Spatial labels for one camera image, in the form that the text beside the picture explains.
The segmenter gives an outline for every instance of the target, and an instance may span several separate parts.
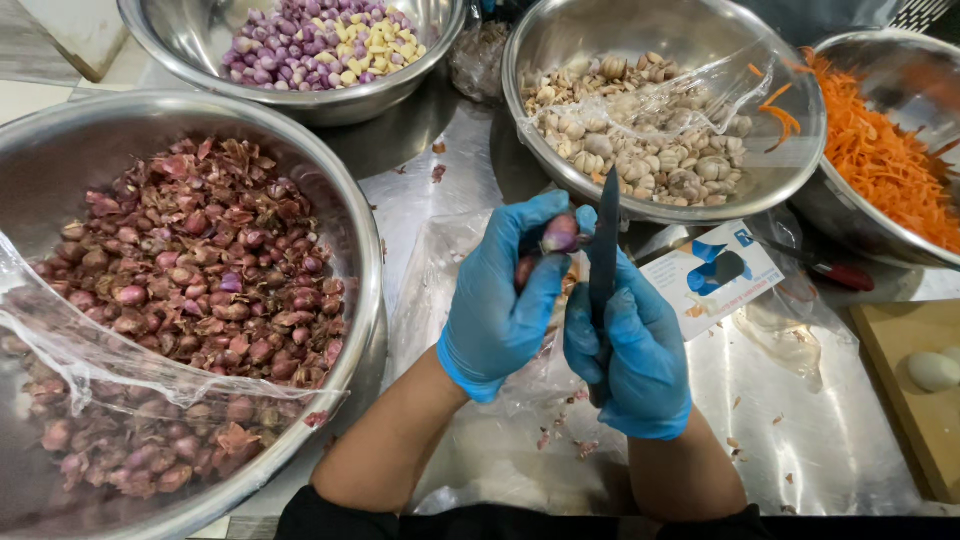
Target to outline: black knife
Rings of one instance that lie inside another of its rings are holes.
[[[600,210],[597,212],[597,228],[590,246],[590,316],[593,327],[600,338],[600,354],[596,361],[604,375],[610,368],[613,348],[604,327],[604,311],[607,302],[613,296],[616,277],[616,246],[620,231],[620,181],[616,167],[610,169],[607,183],[600,196]],[[601,408],[610,398],[610,382],[591,384],[590,402]]]

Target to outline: blue latex glove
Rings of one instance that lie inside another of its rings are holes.
[[[507,376],[540,349],[570,257],[542,258],[517,297],[517,247],[525,233],[567,211],[569,198],[557,190],[496,209],[480,245],[460,266],[437,357],[477,402],[492,401]]]
[[[577,221],[582,233],[593,233],[596,211],[580,207]],[[604,317],[613,345],[609,379],[594,360],[600,341],[590,323],[587,283],[577,284],[566,305],[564,355],[587,382],[610,385],[612,398],[600,411],[600,422],[631,437],[674,439],[686,429],[692,405],[680,325],[657,289],[617,252],[618,290]]]

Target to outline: blue glove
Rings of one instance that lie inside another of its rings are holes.
[[[582,233],[593,233],[596,220],[591,207],[577,210]],[[590,323],[587,283],[577,284],[566,305],[564,355],[584,380],[610,386],[612,398],[600,411],[600,422],[631,437],[674,439],[686,429],[692,406],[680,325],[657,289],[617,251],[618,290],[604,316],[613,345],[610,376],[604,377],[594,360],[600,341]]]
[[[477,402],[492,401],[507,376],[540,349],[570,257],[542,258],[517,297],[517,248],[525,233],[565,212],[569,198],[557,190],[494,210],[480,245],[460,266],[437,357]]]

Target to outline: stainless steel counter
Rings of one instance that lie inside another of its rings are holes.
[[[156,72],[144,81],[142,86],[179,84]],[[375,206],[373,214],[387,250],[388,317],[396,307],[400,282],[424,220],[526,200],[550,186],[519,143],[507,113],[462,99],[443,70],[434,72],[413,97],[386,115],[359,126],[321,131],[318,136],[344,159]],[[445,153],[432,151],[435,141],[445,144]],[[445,165],[446,172],[441,182],[434,183],[431,173],[438,164]],[[696,232],[634,223],[624,243],[635,254],[650,254],[691,234]],[[804,238],[806,245],[854,261],[874,276],[877,287],[871,293],[853,293],[815,279],[829,309],[851,331],[854,326],[847,311],[851,304],[960,298],[960,273],[904,270],[854,259],[807,226]],[[811,331],[823,345],[823,389],[817,393],[807,381],[767,357],[729,319],[723,329],[713,329],[713,336],[703,334],[687,346],[695,402],[717,437],[721,441],[735,437],[749,457],[737,460],[736,467],[750,500],[777,514],[783,506],[792,505],[811,515],[960,515],[957,507],[922,500],[911,477],[911,468],[917,469],[904,458],[897,430],[876,393],[875,375],[865,368],[866,353],[854,340],[823,329]],[[382,364],[370,369],[376,379]],[[318,437],[321,442],[305,448],[284,474],[231,516],[280,513],[307,482],[327,434],[345,430],[372,402],[372,380],[358,377],[357,384],[361,383],[365,389],[358,386],[336,421]],[[738,397],[741,403],[733,410]],[[779,416],[782,421],[773,425]],[[517,452],[537,456],[529,447]],[[457,461],[450,456],[438,458]],[[547,508],[557,513],[582,508],[596,513],[629,511],[622,462],[620,452],[605,455],[601,450],[576,465],[572,478],[584,486],[582,500],[553,501]],[[550,474],[558,475],[562,466],[551,463]],[[786,480],[790,474],[792,484]],[[444,485],[444,479],[424,482]],[[609,497],[598,503],[598,490]]]

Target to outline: black sleeve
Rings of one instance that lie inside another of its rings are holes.
[[[739,514],[722,520],[699,523],[672,523],[663,526],[657,540],[775,540],[760,522],[760,507],[747,506]]]
[[[400,524],[391,513],[374,514],[324,501],[311,485],[297,492],[280,515],[276,540],[396,540]]]

